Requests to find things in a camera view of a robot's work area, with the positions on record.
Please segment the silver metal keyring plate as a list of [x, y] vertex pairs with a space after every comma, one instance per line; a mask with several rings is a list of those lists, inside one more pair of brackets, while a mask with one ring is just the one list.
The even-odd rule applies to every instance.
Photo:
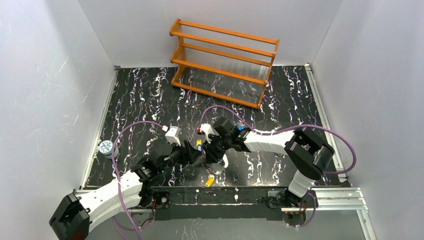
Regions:
[[227, 155], [224, 154], [223, 157], [218, 161], [218, 163], [208, 164], [208, 172], [212, 175], [220, 175], [227, 167], [229, 166], [229, 161]]

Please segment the orange key tag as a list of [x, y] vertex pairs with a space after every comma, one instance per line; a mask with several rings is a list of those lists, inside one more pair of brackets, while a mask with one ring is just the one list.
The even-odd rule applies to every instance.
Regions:
[[201, 147], [202, 145], [203, 145], [202, 140], [201, 140], [201, 139], [198, 139], [198, 140], [196, 141], [196, 147]]

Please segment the yellow key tag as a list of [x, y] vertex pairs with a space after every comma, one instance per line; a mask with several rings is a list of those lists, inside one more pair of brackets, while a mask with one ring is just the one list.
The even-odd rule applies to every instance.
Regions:
[[209, 178], [205, 183], [205, 187], [210, 188], [212, 186], [212, 184], [214, 183], [214, 181], [215, 181], [214, 178]]

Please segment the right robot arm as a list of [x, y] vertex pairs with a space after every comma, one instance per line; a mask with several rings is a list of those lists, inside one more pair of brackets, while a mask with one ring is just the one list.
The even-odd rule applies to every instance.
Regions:
[[213, 125], [202, 123], [197, 132], [204, 135], [205, 159], [219, 163], [226, 152], [268, 152], [287, 155], [297, 168], [283, 194], [284, 200], [300, 201], [321, 179], [335, 153], [334, 148], [309, 126], [298, 126], [282, 132], [265, 132], [250, 127], [239, 127], [227, 118]]

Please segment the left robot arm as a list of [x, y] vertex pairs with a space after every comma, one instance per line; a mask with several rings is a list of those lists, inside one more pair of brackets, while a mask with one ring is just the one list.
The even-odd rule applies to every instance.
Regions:
[[181, 145], [158, 141], [149, 154], [120, 180], [81, 194], [66, 195], [49, 220], [60, 240], [84, 240], [103, 221], [144, 202], [151, 202], [151, 185], [165, 169], [176, 164], [192, 165], [202, 156], [187, 140]]

